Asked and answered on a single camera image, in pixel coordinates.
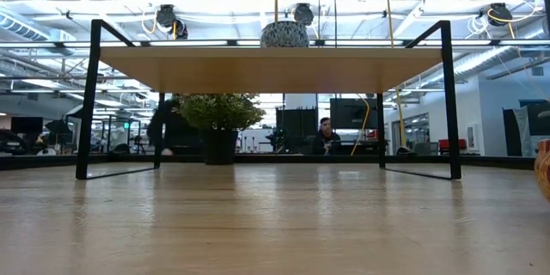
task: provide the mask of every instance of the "patterned vase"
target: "patterned vase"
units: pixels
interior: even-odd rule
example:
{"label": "patterned vase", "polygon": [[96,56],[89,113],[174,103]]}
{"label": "patterned vase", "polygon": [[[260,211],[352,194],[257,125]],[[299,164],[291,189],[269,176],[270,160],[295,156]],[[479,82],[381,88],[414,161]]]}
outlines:
{"label": "patterned vase", "polygon": [[542,195],[550,202],[550,140],[539,141],[539,155],[535,160],[535,174]]}
{"label": "patterned vase", "polygon": [[308,29],[295,21],[270,23],[261,31],[261,47],[309,47]]}

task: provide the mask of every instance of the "desk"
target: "desk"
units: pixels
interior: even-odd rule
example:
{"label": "desk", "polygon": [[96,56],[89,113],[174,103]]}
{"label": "desk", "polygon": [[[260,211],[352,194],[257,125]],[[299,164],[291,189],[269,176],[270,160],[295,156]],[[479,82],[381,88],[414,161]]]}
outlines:
{"label": "desk", "polygon": [[[105,29],[127,47],[101,48]],[[441,30],[442,48],[415,49]],[[443,62],[445,107],[449,135],[450,177],[460,179],[455,71],[450,21],[439,21],[405,48],[203,48],[135,46],[103,20],[93,20],[86,90],[78,147],[76,177],[89,179],[89,137],[100,61],[159,92],[158,110],[165,93],[377,93],[376,108],[383,110],[382,93]],[[378,113],[378,159],[385,163],[384,113]],[[154,168],[162,158],[162,128],[155,132]]]}

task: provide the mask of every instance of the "green plant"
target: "green plant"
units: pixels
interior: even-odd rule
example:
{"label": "green plant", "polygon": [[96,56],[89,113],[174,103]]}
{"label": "green plant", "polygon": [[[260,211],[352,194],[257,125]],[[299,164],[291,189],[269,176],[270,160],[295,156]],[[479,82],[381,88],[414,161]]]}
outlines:
{"label": "green plant", "polygon": [[244,130],[261,121],[265,112],[257,108],[257,94],[179,95],[176,112],[200,130]]}

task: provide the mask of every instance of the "man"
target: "man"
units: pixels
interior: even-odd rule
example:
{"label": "man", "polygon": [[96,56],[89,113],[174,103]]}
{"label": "man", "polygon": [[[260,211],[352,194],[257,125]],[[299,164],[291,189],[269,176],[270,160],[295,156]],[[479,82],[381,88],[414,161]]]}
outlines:
{"label": "man", "polygon": [[321,128],[313,142],[313,154],[323,156],[336,154],[336,149],[340,144],[340,136],[333,132],[328,117],[321,119],[319,123]]}

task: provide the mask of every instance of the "table top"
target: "table top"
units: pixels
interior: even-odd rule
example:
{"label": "table top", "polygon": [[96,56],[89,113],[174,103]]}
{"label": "table top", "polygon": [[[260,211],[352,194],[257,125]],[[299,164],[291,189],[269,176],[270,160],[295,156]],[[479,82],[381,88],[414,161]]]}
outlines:
{"label": "table top", "polygon": [[438,49],[104,47],[101,61],[165,93],[381,93]]}

